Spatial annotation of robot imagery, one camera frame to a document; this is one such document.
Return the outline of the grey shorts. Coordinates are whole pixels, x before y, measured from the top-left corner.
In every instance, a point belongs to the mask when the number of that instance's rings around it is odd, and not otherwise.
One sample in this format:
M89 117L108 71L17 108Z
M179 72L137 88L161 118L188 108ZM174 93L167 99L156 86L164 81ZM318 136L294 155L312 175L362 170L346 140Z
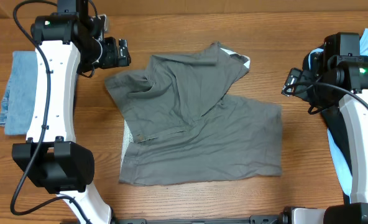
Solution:
M282 174L282 109L230 95L250 58L219 42L105 79L125 124L119 180L173 185Z

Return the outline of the blue denim garment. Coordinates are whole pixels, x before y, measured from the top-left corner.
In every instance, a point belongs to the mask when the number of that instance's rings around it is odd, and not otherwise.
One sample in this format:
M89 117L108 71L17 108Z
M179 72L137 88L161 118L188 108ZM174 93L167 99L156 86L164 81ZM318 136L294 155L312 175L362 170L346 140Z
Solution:
M37 56L34 51L15 51L4 96L0 126L8 136L25 135L34 112L37 85Z

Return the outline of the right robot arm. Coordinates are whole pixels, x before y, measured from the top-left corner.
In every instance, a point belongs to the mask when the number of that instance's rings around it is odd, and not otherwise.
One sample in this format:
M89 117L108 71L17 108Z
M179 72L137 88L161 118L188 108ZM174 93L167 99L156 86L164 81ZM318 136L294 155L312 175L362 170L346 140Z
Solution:
M274 223L368 223L368 29L339 32L293 68L282 94L321 114L344 203L326 209L286 207Z

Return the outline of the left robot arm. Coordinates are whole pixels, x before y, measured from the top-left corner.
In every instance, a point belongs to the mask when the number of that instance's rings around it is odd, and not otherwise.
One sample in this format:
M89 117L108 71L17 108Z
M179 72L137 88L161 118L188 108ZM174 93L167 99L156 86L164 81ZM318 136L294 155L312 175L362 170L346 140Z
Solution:
M91 78L96 69L131 63L127 41L106 37L105 15L89 15L90 0L55 3L57 10L39 16L25 36L35 47L37 86L26 140L12 147L23 180L63 200L79 223L117 222L93 182L93 153L77 144L73 127L78 77Z

